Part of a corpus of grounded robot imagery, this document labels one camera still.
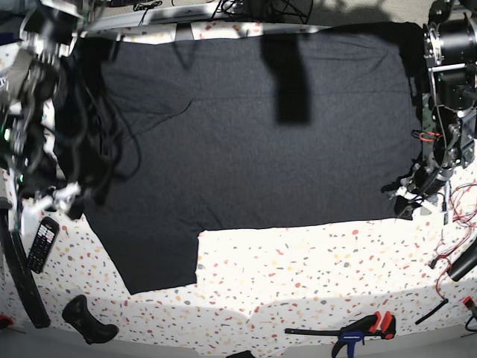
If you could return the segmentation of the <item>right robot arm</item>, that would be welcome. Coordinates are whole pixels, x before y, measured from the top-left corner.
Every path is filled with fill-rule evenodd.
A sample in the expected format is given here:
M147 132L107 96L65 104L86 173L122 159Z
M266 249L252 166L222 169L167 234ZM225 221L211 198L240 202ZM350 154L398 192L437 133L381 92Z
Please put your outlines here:
M68 212L72 205L96 195L116 176L114 163L108 161L101 181L92 186L80 181L80 146L89 126L82 97L86 87L80 86L74 89L80 118L78 132L74 136L53 133L71 152L71 174L60 180L52 170L44 168L51 156L44 149L44 104L66 94L61 59L72 53L75 43L101 18L108 5L108 1L91 1L84 10L82 1L37 1L22 21L22 41L1 88L1 164L15 180L14 198L7 214L12 233L22 229L24 193L41 195L32 207L35 211L54 208Z

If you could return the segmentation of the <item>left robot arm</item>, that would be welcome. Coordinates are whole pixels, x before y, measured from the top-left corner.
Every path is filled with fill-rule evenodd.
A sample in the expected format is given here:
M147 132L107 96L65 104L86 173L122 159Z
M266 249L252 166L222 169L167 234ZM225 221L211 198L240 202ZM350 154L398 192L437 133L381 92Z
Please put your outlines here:
M389 196L400 219L445 214L456 168L476 158L476 2L434 1L428 21L399 46L422 125L421 152Z

